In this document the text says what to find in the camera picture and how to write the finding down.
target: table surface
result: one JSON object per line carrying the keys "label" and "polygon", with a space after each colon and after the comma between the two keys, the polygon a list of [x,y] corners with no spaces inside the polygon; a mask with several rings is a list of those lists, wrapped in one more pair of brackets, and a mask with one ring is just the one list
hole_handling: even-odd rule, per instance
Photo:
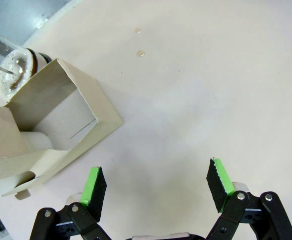
{"label": "table surface", "polygon": [[[292,223],[292,0],[86,0],[28,44],[97,78],[125,124],[31,197],[0,199],[15,240],[40,208],[81,192],[93,166],[113,239],[206,236],[218,217],[211,157],[254,195],[276,192]],[[241,224],[234,239],[255,236]]]}

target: green gripper pad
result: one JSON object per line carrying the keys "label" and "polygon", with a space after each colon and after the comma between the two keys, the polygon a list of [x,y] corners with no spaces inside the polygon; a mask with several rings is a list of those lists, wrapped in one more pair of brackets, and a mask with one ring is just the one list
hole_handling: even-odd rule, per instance
{"label": "green gripper pad", "polygon": [[87,208],[96,222],[100,221],[106,188],[107,184],[101,167],[92,167],[82,192],[80,203]]}
{"label": "green gripper pad", "polygon": [[207,181],[217,211],[223,212],[228,197],[236,190],[220,159],[210,159]]}

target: silver bolt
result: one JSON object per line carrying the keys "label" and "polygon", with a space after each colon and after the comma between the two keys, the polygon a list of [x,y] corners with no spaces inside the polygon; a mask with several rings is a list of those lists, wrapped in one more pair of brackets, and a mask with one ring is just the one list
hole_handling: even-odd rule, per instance
{"label": "silver bolt", "polygon": [[76,205],[74,205],[72,208],[71,208],[71,210],[73,211],[73,212],[76,212],[76,211],[78,211],[78,207],[76,206]]}
{"label": "silver bolt", "polygon": [[267,194],[267,195],[266,195],[266,200],[267,200],[267,201],[271,201],[271,200],[272,200],[272,196],[271,196],[270,194]]}
{"label": "silver bolt", "polygon": [[47,210],[46,212],[45,212],[45,214],[44,214],[44,216],[47,218],[47,217],[49,217],[51,215],[51,212],[49,211],[49,210]]}
{"label": "silver bolt", "polygon": [[237,198],[240,199],[240,200],[243,200],[243,199],[245,199],[245,195],[243,193],[239,193],[237,195]]}

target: gray floor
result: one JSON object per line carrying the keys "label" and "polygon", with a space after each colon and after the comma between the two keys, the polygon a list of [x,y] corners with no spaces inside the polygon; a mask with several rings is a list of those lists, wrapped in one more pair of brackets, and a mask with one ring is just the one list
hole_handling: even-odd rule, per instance
{"label": "gray floor", "polygon": [[[71,0],[0,0],[0,34],[17,44],[24,42],[47,19]],[[0,232],[0,240],[10,240]]]}

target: green tape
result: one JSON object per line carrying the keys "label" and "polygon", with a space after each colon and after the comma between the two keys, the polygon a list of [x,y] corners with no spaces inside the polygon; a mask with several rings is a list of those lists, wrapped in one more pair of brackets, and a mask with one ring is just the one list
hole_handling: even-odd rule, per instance
{"label": "green tape", "polygon": [[88,206],[89,202],[91,201],[91,196],[96,185],[98,173],[99,167],[92,167],[90,169],[88,179],[86,181],[84,190],[80,198],[80,203],[83,204],[84,206]]}
{"label": "green tape", "polygon": [[233,184],[232,184],[232,182],[231,182],[231,180],[226,172],[225,167],[223,166],[223,164],[219,158],[215,158],[215,159],[213,159],[213,161],[215,162],[218,176],[221,180],[221,183],[222,183],[227,195],[228,196],[232,195],[236,191],[236,189],[233,186]]}

